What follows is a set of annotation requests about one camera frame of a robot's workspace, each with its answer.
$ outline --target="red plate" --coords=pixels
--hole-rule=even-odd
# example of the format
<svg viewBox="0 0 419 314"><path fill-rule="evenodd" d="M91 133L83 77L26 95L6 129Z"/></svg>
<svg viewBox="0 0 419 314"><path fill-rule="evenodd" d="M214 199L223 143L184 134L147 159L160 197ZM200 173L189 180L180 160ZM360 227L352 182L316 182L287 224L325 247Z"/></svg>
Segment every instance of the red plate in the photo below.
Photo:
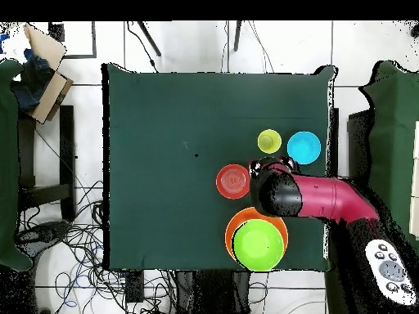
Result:
<svg viewBox="0 0 419 314"><path fill-rule="evenodd" d="M215 181L219 193L227 199L240 199L250 188L250 176L247 169L237 164L224 166Z"/></svg>

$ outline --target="yellow cup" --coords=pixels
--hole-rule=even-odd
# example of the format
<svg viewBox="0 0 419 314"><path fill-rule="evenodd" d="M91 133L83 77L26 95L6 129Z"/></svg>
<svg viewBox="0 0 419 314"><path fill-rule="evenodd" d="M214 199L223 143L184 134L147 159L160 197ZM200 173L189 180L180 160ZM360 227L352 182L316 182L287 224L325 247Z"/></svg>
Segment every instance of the yellow cup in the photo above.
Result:
<svg viewBox="0 0 419 314"><path fill-rule="evenodd" d="M282 139L275 130L263 130L258 136L258 148L267 154L275 153L281 147Z"/></svg>

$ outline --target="green tablecloth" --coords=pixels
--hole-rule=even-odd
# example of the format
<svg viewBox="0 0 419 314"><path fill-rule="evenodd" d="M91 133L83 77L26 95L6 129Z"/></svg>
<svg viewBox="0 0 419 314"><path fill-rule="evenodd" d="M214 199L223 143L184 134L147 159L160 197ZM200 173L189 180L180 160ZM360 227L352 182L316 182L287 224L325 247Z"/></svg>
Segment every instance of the green tablecloth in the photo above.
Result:
<svg viewBox="0 0 419 314"><path fill-rule="evenodd" d="M419 73L403 71L393 61L377 65L363 88L371 98L375 123L369 135L370 187L389 208L393 219L419 253L409 234L415 123L419 120Z"/></svg>
<svg viewBox="0 0 419 314"><path fill-rule="evenodd" d="M327 85L334 68L302 74L134 74L108 65L110 88L110 268L241 269L225 228L249 197L227 200L215 178L226 164L264 157L257 136L298 131L322 143L302 172L324 176ZM277 268L325 271L324 226L284 218L289 246Z"/></svg>
<svg viewBox="0 0 419 314"><path fill-rule="evenodd" d="M13 236L18 220L19 157L17 142L17 99L12 79L23 70L13 60L0 61L0 265L28 270L31 260L17 250Z"/></svg>

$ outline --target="blue bowl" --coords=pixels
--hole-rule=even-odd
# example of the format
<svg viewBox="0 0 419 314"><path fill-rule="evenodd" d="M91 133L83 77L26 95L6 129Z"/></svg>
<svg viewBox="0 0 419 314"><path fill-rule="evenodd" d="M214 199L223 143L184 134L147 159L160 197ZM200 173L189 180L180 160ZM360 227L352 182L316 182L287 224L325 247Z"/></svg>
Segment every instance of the blue bowl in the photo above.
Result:
<svg viewBox="0 0 419 314"><path fill-rule="evenodd" d="M295 133L288 141L288 155L298 164L311 164L320 155L322 145L312 132Z"/></svg>

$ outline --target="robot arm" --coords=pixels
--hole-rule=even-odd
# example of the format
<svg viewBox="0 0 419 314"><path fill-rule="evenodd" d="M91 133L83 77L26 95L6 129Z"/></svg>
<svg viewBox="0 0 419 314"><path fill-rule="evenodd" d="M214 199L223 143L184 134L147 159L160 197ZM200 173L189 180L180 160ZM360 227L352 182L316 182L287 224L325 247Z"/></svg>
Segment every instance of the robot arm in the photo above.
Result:
<svg viewBox="0 0 419 314"><path fill-rule="evenodd" d="M366 312L418 312L418 259L380 206L351 182L301 175L287 157L253 161L250 198L269 217L319 218L340 238L338 263Z"/></svg>

